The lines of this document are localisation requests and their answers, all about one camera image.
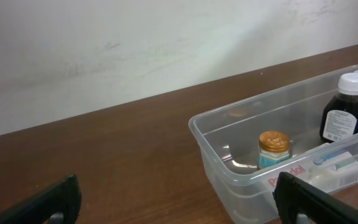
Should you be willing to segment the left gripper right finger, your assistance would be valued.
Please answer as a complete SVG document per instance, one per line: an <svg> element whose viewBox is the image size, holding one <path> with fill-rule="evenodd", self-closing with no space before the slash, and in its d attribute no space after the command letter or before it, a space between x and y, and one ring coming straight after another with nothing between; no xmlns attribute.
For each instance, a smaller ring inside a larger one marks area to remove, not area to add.
<svg viewBox="0 0 358 224"><path fill-rule="evenodd" d="M315 223L358 224L358 210L288 172L279 173L273 198L285 224L302 213Z"/></svg>

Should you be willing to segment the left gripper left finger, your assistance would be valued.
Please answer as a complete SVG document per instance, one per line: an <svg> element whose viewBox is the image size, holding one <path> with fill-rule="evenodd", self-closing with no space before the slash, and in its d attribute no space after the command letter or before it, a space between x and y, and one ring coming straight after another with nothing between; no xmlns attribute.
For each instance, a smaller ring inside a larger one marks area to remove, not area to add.
<svg viewBox="0 0 358 224"><path fill-rule="evenodd" d="M82 195L76 175L69 175L0 213L3 223L75 223Z"/></svg>

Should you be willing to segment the white Panadol box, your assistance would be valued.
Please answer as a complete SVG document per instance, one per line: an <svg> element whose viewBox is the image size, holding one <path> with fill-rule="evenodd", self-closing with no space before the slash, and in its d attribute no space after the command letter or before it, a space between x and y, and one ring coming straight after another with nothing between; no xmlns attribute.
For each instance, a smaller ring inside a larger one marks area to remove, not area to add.
<svg viewBox="0 0 358 224"><path fill-rule="evenodd" d="M262 176L257 189L272 192L280 172L287 172L326 193L358 183L358 162L345 149L271 170Z"/></svg>

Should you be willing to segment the small gold lid jar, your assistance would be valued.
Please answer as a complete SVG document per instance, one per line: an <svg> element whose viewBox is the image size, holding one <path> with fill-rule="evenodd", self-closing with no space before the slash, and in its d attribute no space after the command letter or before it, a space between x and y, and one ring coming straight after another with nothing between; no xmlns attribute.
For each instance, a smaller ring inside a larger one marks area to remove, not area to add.
<svg viewBox="0 0 358 224"><path fill-rule="evenodd" d="M266 131L259 136L258 168L274 166L291 157L290 140L280 131Z"/></svg>

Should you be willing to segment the dark bottle white cap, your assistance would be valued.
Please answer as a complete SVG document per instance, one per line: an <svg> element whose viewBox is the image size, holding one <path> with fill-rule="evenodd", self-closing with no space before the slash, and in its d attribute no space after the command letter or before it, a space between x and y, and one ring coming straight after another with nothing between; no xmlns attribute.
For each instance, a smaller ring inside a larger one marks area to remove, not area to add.
<svg viewBox="0 0 358 224"><path fill-rule="evenodd" d="M319 129L322 141L332 143L358 133L358 73L345 73L338 93L325 106Z"/></svg>

